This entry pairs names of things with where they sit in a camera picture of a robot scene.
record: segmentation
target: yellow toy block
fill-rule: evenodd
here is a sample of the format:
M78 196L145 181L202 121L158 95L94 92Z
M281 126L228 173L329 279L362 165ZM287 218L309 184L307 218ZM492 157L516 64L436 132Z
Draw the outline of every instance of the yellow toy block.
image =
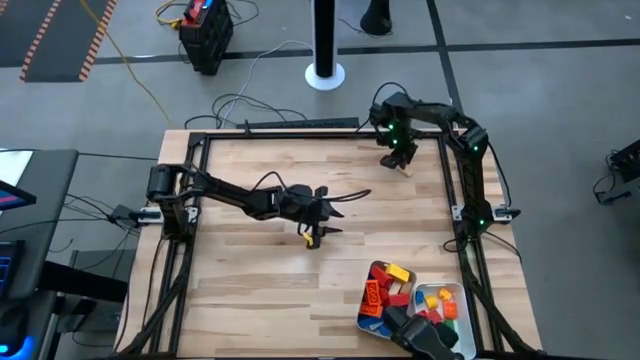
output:
M440 296L440 299L442 299L443 301L449 301L451 300L451 297L453 296L451 294L451 292L445 288L440 289L440 291L438 291L438 296Z
M409 281L409 272L396 264L387 265L387 274L402 282Z
M429 295L425 297L424 302L425 304L427 304L427 308L429 308L429 310L434 310L438 308L438 298L433 295Z

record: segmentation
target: blue block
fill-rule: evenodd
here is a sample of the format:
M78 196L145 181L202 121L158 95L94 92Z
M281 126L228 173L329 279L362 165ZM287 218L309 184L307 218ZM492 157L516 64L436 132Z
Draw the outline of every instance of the blue block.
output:
M416 291L416 304L424 303L424 293L422 291Z
M384 324L380 325L380 327L378 327L378 332L382 336L391 336L391 330L389 330L389 328L386 327Z
M382 322L382 320L371 316L360 316L358 318L358 325L360 325L360 327L363 329L369 329L371 325L377 324L379 322Z

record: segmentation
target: yellow cable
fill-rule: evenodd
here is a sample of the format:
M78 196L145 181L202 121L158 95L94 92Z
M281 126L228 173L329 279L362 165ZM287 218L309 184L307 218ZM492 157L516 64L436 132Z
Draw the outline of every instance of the yellow cable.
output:
M87 14L89 14L89 16L93 19L93 21L95 21L96 25L100 27L100 20L98 20L98 17L96 16L96 14L94 14L93 11L91 11L86 1L80 0L80 4L82 4L82 7L87 12ZM151 99L153 99L153 102L156 103L156 105L158 106L158 109L160 109L160 111L162 112L162 115L164 115L165 119L167 119L167 123L169 124L169 127L174 127L173 121L171 121L171 118L169 118L169 114L167 114L167 112L164 110L162 105L160 105L160 102L158 101L158 99L156 99L156 97L151 93L151 91L149 91L149 89L147 89L147 87L144 86L144 84L142 84L140 80L138 80L138 78L136 77L136 74L133 73L133 69L131 69L131 64L129 64L129 61L127 61L127 57L124 56L122 51L120 51L120 48L118 47L118 45L116 45L116 42L113 40L113 38L111 37L107 29L104 29L104 32L109 38L109 41L111 42L113 47L116 49L116 51L122 58L122 61L124 62L124 64L127 66L127 70L129 70L129 74L131 75L131 78L133 79L133 81L135 81L136 84L138 84L147 94L149 94Z
M158 20L158 22L162 24L168 24L171 26L172 29L177 30L178 27L176 25L180 25L180 23L182 22L182 19L180 18L165 19L165 18L161 18L160 15L158 15L162 10L167 8L169 5L173 4L175 1L176 0L169 0L164 4L158 6L158 8L156 8L156 10L153 12L153 15L155 16L156 20Z

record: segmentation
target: yellow tag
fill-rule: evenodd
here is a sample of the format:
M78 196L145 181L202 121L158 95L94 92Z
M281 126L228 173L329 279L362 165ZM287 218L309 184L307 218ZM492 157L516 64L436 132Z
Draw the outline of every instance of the yellow tag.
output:
M302 237L307 240L307 243L309 243L309 246L313 246L313 238L311 237L311 235L307 234L307 233L302 233Z

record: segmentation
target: computer monitor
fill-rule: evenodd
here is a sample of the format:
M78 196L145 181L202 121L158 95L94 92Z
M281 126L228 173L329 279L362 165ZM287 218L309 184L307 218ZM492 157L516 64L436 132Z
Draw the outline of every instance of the computer monitor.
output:
M36 203L36 197L0 180L0 211Z

